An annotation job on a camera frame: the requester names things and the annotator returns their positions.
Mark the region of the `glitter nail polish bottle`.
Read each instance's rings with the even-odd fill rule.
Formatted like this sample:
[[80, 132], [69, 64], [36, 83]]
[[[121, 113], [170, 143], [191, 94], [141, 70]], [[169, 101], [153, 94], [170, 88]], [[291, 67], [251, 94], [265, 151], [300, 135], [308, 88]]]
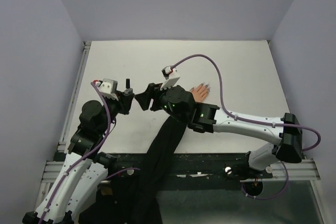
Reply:
[[123, 92], [123, 94], [125, 96], [127, 96], [127, 95], [133, 95], [133, 89], [132, 88], [125, 89], [124, 92]]

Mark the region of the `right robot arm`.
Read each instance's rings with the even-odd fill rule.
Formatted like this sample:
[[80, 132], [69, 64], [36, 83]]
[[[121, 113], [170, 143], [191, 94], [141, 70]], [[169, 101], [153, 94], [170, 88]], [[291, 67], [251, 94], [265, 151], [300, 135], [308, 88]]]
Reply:
[[255, 177], [267, 166], [282, 161], [297, 164], [303, 159], [302, 131], [295, 115], [285, 113], [281, 118], [264, 118], [256, 124], [256, 116], [241, 120], [238, 114], [226, 113], [213, 104], [198, 103], [181, 86], [161, 89], [150, 83], [147, 89], [135, 95], [142, 110], [163, 110], [174, 119], [187, 123], [189, 129], [199, 133], [233, 133], [266, 141], [266, 144], [246, 154], [242, 173]]

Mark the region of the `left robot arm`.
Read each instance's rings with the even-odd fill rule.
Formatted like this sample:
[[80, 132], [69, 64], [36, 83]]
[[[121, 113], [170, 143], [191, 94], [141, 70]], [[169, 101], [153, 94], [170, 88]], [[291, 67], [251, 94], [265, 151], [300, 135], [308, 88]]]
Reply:
[[116, 175], [111, 155], [99, 149], [118, 114], [129, 114], [134, 93], [98, 91], [101, 101], [90, 100], [81, 109], [80, 124], [70, 140], [62, 168], [45, 199], [23, 223], [73, 223], [93, 190]]

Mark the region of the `black sleeve forearm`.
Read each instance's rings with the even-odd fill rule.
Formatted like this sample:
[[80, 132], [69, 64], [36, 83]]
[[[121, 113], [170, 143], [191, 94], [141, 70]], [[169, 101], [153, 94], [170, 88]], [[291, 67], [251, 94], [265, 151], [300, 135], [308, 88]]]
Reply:
[[145, 154], [139, 175], [111, 182], [118, 223], [162, 223], [156, 195], [186, 128], [186, 123], [169, 117]]

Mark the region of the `mannequin hand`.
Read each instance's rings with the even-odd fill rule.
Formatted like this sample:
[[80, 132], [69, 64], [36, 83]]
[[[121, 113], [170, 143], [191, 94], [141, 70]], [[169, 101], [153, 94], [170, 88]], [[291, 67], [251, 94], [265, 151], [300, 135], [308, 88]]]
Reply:
[[193, 95], [195, 102], [202, 103], [208, 97], [210, 92], [210, 85], [201, 83], [197, 87], [192, 87], [190, 93]]

